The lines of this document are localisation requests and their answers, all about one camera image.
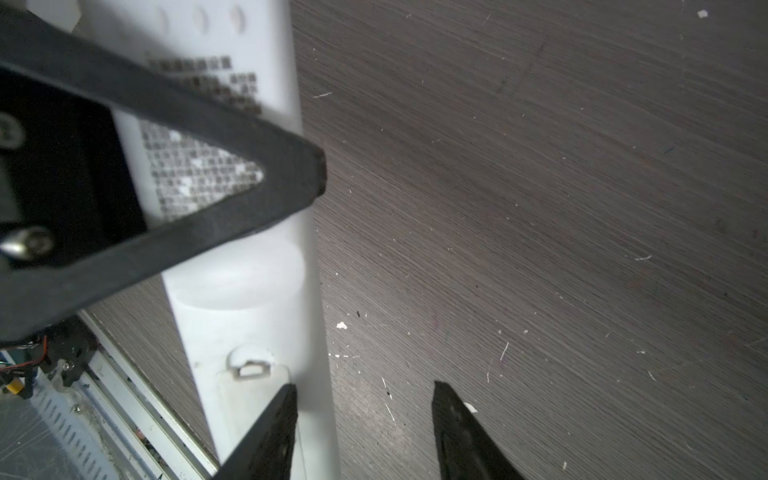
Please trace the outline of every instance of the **white plastic container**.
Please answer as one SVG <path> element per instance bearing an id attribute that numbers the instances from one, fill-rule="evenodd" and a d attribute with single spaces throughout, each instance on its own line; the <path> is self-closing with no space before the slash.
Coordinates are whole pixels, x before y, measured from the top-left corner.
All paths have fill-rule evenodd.
<path id="1" fill-rule="evenodd" d="M 98 45 L 301 134 L 287 0 L 80 0 L 80 8 Z M 114 119 L 151 227 L 261 179 L 227 152 L 120 111 Z M 219 460 L 290 381 L 299 395 L 291 478 L 338 478 L 313 208 L 163 279 Z"/>

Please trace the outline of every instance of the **white debris speck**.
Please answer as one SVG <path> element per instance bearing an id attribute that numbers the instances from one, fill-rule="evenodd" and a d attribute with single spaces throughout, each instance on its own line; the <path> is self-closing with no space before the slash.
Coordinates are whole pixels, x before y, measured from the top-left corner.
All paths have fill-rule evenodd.
<path id="1" fill-rule="evenodd" d="M 395 422 L 395 416 L 392 414 L 392 410 L 389 409 L 389 405 L 387 405 L 386 402 L 384 402 L 384 406 L 386 407 L 386 411 L 389 412 L 389 416 L 392 417 L 392 422 L 396 423 Z"/>
<path id="2" fill-rule="evenodd" d="M 507 349 L 509 348 L 509 342 L 507 342 L 507 346 L 504 347 L 504 351 L 502 352 L 502 356 L 498 359 L 499 362 L 501 362 L 504 359 L 504 354 L 507 353 Z"/>

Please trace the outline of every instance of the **metal bracket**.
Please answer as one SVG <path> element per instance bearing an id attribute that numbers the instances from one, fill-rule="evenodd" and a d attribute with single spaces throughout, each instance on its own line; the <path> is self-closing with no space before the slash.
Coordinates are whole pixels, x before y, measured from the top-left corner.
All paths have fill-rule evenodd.
<path id="1" fill-rule="evenodd" d="M 264 173 L 245 192 L 73 263 L 12 265 L 0 276 L 0 339 L 25 337 L 150 275 L 265 229 L 308 207 L 325 190 L 325 155 L 316 145 L 67 35 L 34 15 L 2 6 L 0 68 L 189 134 L 256 161 Z M 0 152 L 12 161 L 34 142 L 27 131 L 21 147 Z M 34 218 L 22 220 L 36 224 Z"/>

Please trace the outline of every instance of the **black triangular bracket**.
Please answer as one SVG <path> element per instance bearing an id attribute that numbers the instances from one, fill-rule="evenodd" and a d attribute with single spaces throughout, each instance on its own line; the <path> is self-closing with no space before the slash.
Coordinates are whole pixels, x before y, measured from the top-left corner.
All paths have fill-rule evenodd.
<path id="1" fill-rule="evenodd" d="M 288 480 L 298 418 L 296 386 L 284 385 L 212 480 Z"/>
<path id="2" fill-rule="evenodd" d="M 432 422 L 442 480 L 525 480 L 447 383 L 435 382 Z"/>

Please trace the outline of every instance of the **dark wood grain surface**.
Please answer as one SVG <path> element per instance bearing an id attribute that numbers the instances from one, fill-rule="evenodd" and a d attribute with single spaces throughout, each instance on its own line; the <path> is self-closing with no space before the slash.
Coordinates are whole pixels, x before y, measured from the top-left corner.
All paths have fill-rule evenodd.
<path id="1" fill-rule="evenodd" d="M 765 478 L 766 14 L 293 2 L 344 478 L 438 478 L 435 379 L 531 479 Z M 208 442 L 157 279 L 93 310 Z"/>

